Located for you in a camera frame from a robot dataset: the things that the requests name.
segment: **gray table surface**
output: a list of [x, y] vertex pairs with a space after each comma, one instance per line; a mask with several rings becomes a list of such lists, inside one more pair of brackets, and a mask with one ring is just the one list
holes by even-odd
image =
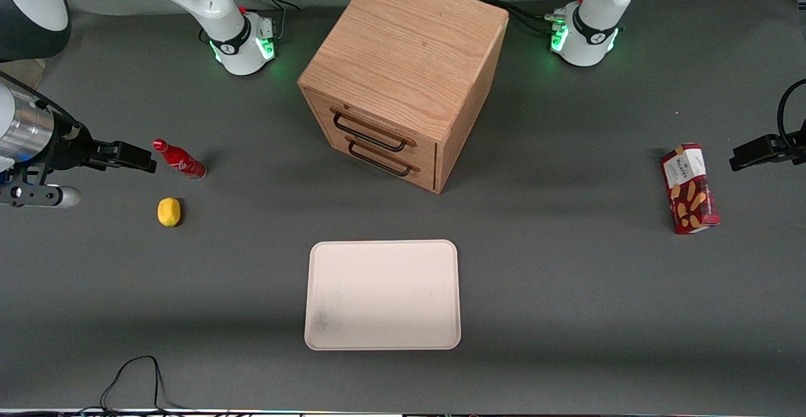
[[[77, 168], [51, 181], [78, 207], [0, 208], [0, 406], [95, 404], [147, 353], [194, 408], [806, 413], [806, 168], [728, 164], [804, 75], [795, 0], [635, 1], [592, 69], [513, 21], [441, 196], [326, 144], [296, 79], [339, 13], [291, 13], [244, 78], [190, 15], [77, 19], [41, 90], [98, 139], [161, 136], [210, 174]], [[657, 162], [682, 142], [723, 220], [695, 236], [671, 231]], [[177, 229], [156, 221], [168, 196]], [[460, 252], [458, 348], [306, 347], [314, 244], [432, 238]], [[148, 408], [151, 382], [133, 365], [111, 405]]]

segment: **red bottle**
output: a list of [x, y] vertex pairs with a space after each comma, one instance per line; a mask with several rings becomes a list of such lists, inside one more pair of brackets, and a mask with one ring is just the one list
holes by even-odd
[[201, 162], [193, 159], [187, 151], [181, 147], [171, 146], [164, 139], [156, 139], [153, 142], [154, 149], [165, 158], [168, 165], [184, 173], [193, 181], [199, 181], [207, 175], [207, 168]]

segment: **black metal handle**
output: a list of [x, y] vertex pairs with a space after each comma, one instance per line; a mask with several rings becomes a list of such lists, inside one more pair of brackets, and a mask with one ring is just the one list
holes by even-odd
[[339, 124], [339, 119], [342, 118], [342, 113], [339, 113], [338, 111], [332, 110], [332, 109], [331, 109], [331, 111], [333, 113], [335, 113], [335, 116], [333, 116], [333, 124], [335, 124], [337, 128], [339, 128], [340, 130], [344, 130], [346, 133], [355, 135], [355, 136], [357, 136], [358, 138], [362, 139], [365, 142], [371, 142], [371, 144], [374, 144], [377, 147], [383, 147], [383, 149], [385, 149], [387, 151], [391, 151], [391, 152], [403, 151], [403, 147], [406, 146], [405, 139], [400, 140], [400, 146], [392, 146], [391, 144], [386, 144], [385, 142], [376, 140], [376, 139], [374, 139], [374, 138], [372, 138], [370, 136], [363, 135], [361, 132], [359, 132], [359, 131], [357, 131], [355, 129], [351, 129], [350, 127], [343, 126], [342, 124]]
[[355, 146], [355, 142], [354, 142], [354, 141], [351, 141], [351, 142], [350, 142], [350, 146], [348, 146], [348, 151], [350, 152], [350, 154], [351, 154], [352, 156], [354, 156], [354, 157], [357, 157], [357, 158], [359, 158], [359, 159], [362, 159], [362, 161], [367, 162], [368, 164], [375, 165], [375, 167], [378, 167], [378, 168], [380, 168], [380, 169], [384, 170], [385, 172], [392, 173], [392, 174], [394, 174], [395, 176], [400, 176], [400, 178], [405, 178], [406, 176], [408, 176], [408, 175], [409, 175], [409, 173], [411, 173], [411, 170], [412, 170], [412, 166], [411, 166], [411, 165], [406, 166], [406, 170], [405, 170], [405, 171], [399, 172], [398, 170], [395, 170], [395, 169], [394, 169], [394, 168], [392, 168], [392, 167], [389, 167], [389, 166], [387, 166], [387, 165], [381, 164], [381, 162], [374, 161], [374, 159], [370, 159], [369, 157], [366, 157], [366, 156], [365, 156], [365, 155], [363, 155], [363, 154], [360, 154], [360, 153], [355, 152], [355, 151], [353, 150], [353, 147], [354, 147], [354, 146]]

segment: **white tray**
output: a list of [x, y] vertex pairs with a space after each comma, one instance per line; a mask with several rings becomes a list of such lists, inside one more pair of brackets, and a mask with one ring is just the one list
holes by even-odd
[[451, 241], [322, 242], [311, 249], [309, 348], [451, 349], [461, 336]]

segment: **wooden drawer cabinet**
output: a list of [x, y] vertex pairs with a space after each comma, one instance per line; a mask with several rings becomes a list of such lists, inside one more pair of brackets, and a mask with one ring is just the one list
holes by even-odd
[[440, 193], [507, 20], [476, 0], [352, 0], [298, 83], [333, 148]]

